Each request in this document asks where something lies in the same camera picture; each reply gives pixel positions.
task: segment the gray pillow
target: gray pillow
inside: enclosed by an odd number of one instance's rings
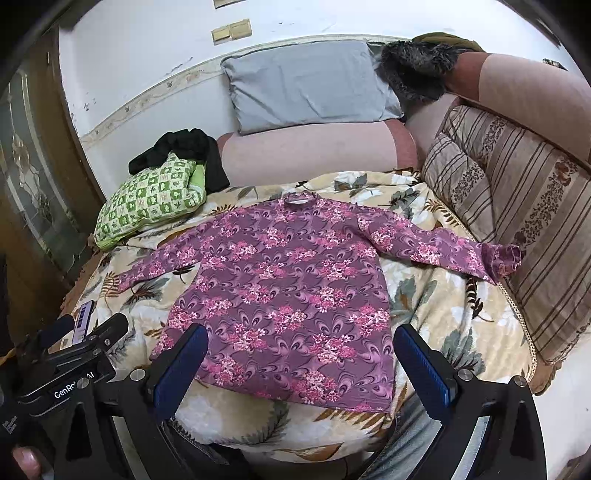
[[[400,118],[398,98],[374,67],[360,40],[269,48],[222,61],[241,134]]]

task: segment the metal screw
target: metal screw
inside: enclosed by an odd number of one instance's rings
[[[76,382],[76,386],[79,389],[86,388],[88,385],[90,385],[90,380],[88,380],[86,377],[82,377],[78,380],[78,382]]]
[[[474,374],[467,370],[466,368],[462,368],[458,373],[457,376],[460,377],[464,382],[469,382],[474,378]]]
[[[146,376],[146,372],[145,372],[145,370],[142,370],[141,368],[137,368],[129,374],[130,379],[133,380],[134,382],[139,382],[145,376]]]
[[[527,380],[523,377],[520,377],[519,375],[513,377],[513,382],[515,382],[518,387],[527,387]]]

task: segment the finger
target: finger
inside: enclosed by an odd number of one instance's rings
[[[12,456],[29,480],[41,478],[41,463],[30,448],[16,447]]]

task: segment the pink sofa backrest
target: pink sofa backrest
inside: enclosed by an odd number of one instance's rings
[[[584,78],[533,60],[467,52],[446,85],[591,163],[591,87]]]

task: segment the bed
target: bed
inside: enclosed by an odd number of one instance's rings
[[[149,355],[176,298],[191,284],[199,265],[185,267],[117,293],[115,276],[185,230],[238,206],[310,190],[322,197],[390,209],[423,229],[439,226],[471,237],[456,215],[423,182],[418,172],[343,171],[307,182],[230,187],[208,196],[196,212],[143,231],[104,253],[77,299],[97,302],[90,319],[96,327],[116,312],[129,320],[128,333],[109,351],[118,377],[149,363]],[[391,327],[411,323],[455,368],[479,378],[507,382],[513,375],[531,380],[536,355],[524,319],[503,286],[438,267],[381,259],[390,298]],[[61,347],[70,345],[64,338]],[[395,361],[393,402],[387,413],[332,410],[238,394],[193,381],[175,418],[187,440],[218,443],[246,452],[265,452],[287,462],[321,462],[379,449],[413,387]]]

